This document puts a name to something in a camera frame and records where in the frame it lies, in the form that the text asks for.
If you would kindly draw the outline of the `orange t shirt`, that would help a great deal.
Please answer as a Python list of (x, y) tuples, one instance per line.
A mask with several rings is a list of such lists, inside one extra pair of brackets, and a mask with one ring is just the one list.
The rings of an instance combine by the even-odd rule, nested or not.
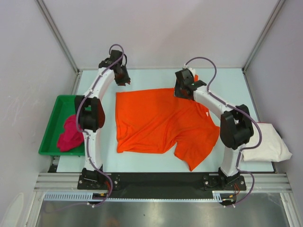
[(174, 155), (193, 171), (212, 152), (220, 134), (208, 108), (177, 98), (173, 88), (116, 94), (117, 152)]

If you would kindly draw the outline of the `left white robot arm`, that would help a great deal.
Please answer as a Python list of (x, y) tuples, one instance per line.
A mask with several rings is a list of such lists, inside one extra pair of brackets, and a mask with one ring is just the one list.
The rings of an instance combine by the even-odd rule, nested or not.
[(85, 147), (85, 164), (81, 172), (83, 181), (88, 181), (94, 189), (101, 188), (106, 177), (101, 173), (100, 133), (105, 124), (102, 98), (109, 85), (114, 81), (119, 86), (130, 84), (123, 50), (109, 50), (109, 57), (98, 66), (98, 73), (88, 90), (74, 99), (76, 128), (82, 132)]

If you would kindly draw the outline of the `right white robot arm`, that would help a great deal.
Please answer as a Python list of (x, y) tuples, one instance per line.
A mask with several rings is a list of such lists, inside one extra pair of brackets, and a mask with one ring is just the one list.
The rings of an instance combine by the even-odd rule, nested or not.
[(209, 86), (194, 80), (192, 68), (177, 71), (174, 96), (204, 105), (220, 120), (220, 139), (225, 145), (223, 162), (218, 169), (218, 184), (231, 189), (240, 177), (241, 148), (254, 134), (249, 109), (246, 105), (231, 106), (209, 90)]

